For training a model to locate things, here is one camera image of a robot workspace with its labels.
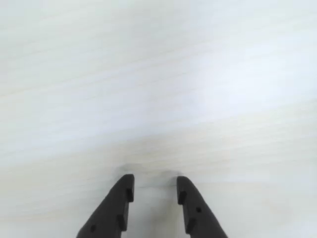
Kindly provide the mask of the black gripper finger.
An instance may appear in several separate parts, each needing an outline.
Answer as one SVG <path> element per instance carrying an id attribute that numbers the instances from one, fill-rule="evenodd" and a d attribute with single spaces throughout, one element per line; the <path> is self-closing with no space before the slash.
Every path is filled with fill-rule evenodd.
<path id="1" fill-rule="evenodd" d="M 177 202 L 183 208 L 185 233 L 192 238 L 227 238 L 199 190 L 185 176 L 178 176 Z"/>
<path id="2" fill-rule="evenodd" d="M 78 238 L 121 238 L 127 231 L 129 204 L 134 201 L 133 174 L 123 175 L 79 230 Z"/>

